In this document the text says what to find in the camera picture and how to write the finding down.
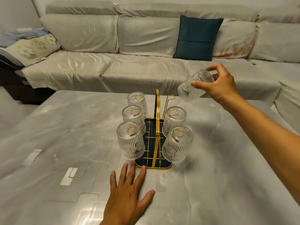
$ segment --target white floor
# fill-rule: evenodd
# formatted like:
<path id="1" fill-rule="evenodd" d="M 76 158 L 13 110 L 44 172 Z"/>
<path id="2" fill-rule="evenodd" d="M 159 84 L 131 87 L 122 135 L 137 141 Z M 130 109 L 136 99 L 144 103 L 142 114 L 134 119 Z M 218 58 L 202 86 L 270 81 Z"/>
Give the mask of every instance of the white floor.
<path id="1" fill-rule="evenodd" d="M 0 87 L 0 139 L 7 136 L 14 125 L 18 124 L 38 105 L 25 105 L 20 101 L 15 101 Z"/>

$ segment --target white wall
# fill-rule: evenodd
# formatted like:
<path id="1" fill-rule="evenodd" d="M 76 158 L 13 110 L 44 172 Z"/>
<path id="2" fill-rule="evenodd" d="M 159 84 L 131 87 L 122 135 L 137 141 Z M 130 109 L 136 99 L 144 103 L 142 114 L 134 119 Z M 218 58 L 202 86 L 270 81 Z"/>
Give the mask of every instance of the white wall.
<path id="1" fill-rule="evenodd" d="M 42 26 L 31 0 L 0 0 L 0 25 L 5 32 Z"/>
<path id="2" fill-rule="evenodd" d="M 54 0 L 33 0 L 38 14 L 42 16 L 45 13 L 45 6 Z M 248 6 L 278 6 L 286 4 L 290 0 L 109 0 L 114 3 L 131 3 L 131 2 L 170 2 L 170 3 L 227 3 L 227 4 L 244 4 Z"/>

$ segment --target gray table surface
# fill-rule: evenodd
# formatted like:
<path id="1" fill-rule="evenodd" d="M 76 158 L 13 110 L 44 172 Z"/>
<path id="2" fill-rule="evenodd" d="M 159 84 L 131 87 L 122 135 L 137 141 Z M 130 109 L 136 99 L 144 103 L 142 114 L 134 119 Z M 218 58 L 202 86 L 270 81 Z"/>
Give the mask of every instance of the gray table surface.
<path id="1" fill-rule="evenodd" d="M 0 224 L 101 222 L 110 173 L 126 161 L 116 136 L 126 97 L 58 91 L 0 142 Z M 146 101 L 153 115 L 155 96 Z M 266 104 L 250 103 L 292 131 Z M 170 105 L 186 110 L 195 140 L 182 163 L 147 169 L 141 197 L 156 194 L 137 224 L 299 224 L 299 206 L 227 111 L 206 98 Z"/>

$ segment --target clear drinking glass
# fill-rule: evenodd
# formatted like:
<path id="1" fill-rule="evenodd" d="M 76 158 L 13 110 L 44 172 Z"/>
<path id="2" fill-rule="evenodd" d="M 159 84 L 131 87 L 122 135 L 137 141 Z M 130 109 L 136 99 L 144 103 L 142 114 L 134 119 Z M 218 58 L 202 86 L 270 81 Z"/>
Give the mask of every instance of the clear drinking glass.
<path id="1" fill-rule="evenodd" d="M 193 140 L 194 136 L 189 128 L 183 125 L 173 126 L 161 148 L 164 158 L 172 163 L 182 162 Z"/>
<path id="2" fill-rule="evenodd" d="M 166 114 L 163 119 L 163 135 L 166 137 L 172 126 L 183 124 L 186 117 L 187 113 L 183 108 L 179 106 L 170 106 L 166 110 Z"/>
<path id="3" fill-rule="evenodd" d="M 197 73 L 195 73 L 193 76 L 191 76 L 186 82 L 183 82 L 178 87 L 178 94 L 179 96 L 185 100 L 186 102 L 192 102 L 196 98 L 199 98 L 201 95 L 205 93 L 204 90 L 194 88 L 191 86 L 192 81 L 201 80 L 203 82 L 207 83 L 213 83 L 215 79 L 210 74 L 210 72 L 206 70 L 199 70 Z"/>
<path id="4" fill-rule="evenodd" d="M 117 128 L 118 142 L 126 159 L 135 160 L 145 152 L 140 125 L 126 121 Z"/>
<path id="5" fill-rule="evenodd" d="M 145 95 L 142 92 L 136 91 L 127 96 L 128 105 L 138 105 L 142 109 L 144 119 L 148 117 L 148 108 L 145 100 Z"/>
<path id="6" fill-rule="evenodd" d="M 122 116 L 123 116 L 123 121 L 132 121 L 138 123 L 140 125 L 142 135 L 144 135 L 144 133 L 146 132 L 146 124 L 140 106 L 137 105 L 126 106 L 122 110 Z"/>

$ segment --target hand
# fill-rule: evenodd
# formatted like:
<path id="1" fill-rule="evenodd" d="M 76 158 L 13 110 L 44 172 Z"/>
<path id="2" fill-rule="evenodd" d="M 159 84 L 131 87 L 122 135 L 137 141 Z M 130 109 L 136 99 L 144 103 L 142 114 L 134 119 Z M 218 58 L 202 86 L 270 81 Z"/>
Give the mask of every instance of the hand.
<path id="1" fill-rule="evenodd" d="M 216 102 L 224 106 L 227 98 L 240 97 L 235 88 L 233 76 L 222 64 L 211 65 L 206 68 L 207 71 L 216 70 L 218 74 L 214 74 L 215 82 L 206 83 L 203 81 L 193 81 L 191 85 L 195 88 L 206 91 Z"/>
<path id="2" fill-rule="evenodd" d="M 101 225 L 134 225 L 152 202 L 154 190 L 150 190 L 141 201 L 137 200 L 139 189 L 145 178 L 146 167 L 141 168 L 133 183 L 135 162 L 132 161 L 126 177 L 127 166 L 127 163 L 122 166 L 118 186 L 115 180 L 115 171 L 112 171 L 110 175 L 110 197 Z"/>

